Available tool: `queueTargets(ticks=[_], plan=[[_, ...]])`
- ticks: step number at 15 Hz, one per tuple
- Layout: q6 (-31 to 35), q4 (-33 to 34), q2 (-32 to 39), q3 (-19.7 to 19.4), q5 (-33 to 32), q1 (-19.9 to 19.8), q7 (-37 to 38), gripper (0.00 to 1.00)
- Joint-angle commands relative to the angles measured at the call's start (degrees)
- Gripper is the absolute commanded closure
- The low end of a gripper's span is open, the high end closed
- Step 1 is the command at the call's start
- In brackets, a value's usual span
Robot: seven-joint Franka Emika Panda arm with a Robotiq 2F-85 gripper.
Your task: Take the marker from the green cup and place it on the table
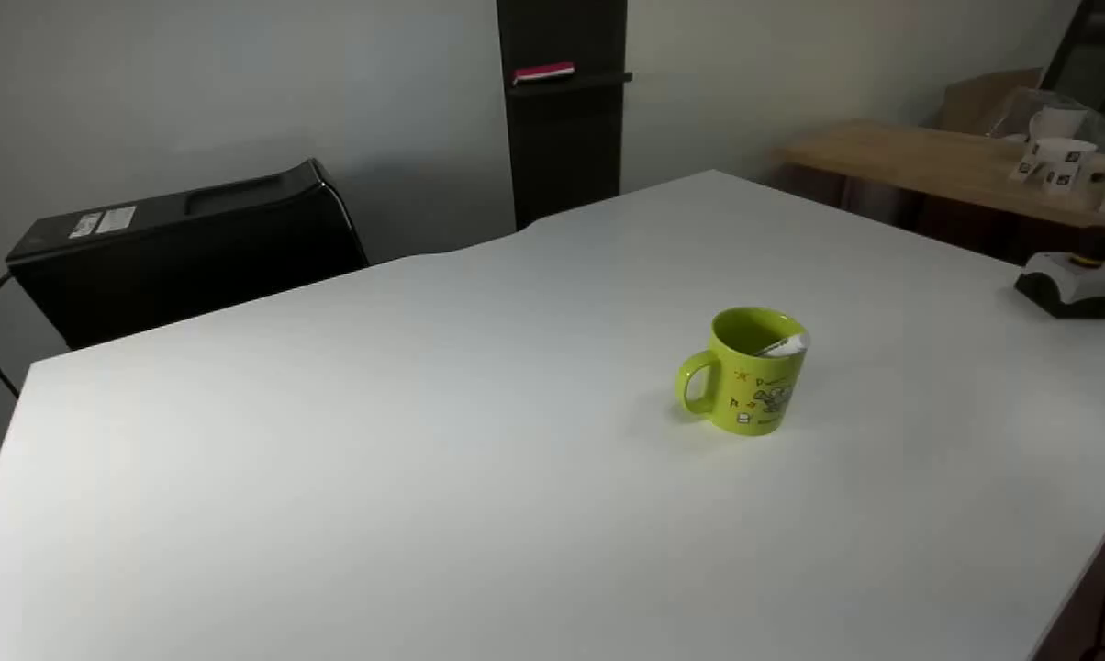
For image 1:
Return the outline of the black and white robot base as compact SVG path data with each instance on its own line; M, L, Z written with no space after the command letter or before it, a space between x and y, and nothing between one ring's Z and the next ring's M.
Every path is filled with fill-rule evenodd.
M1105 262L1081 253L1033 253L1013 289L1055 321L1105 321Z

